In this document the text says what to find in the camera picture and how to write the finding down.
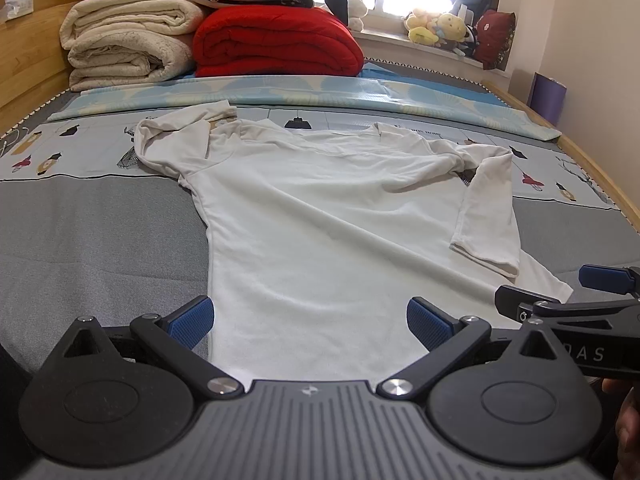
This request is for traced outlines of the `person's right hand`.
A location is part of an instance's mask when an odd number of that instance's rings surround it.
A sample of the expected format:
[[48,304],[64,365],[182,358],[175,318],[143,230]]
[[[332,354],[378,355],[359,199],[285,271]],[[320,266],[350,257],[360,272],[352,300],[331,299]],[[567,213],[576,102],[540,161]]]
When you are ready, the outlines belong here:
[[614,479],[638,480],[639,471],[639,384],[621,380],[605,379],[602,390],[607,394],[625,393],[625,400],[620,407],[615,431],[618,439],[618,463],[614,471]]

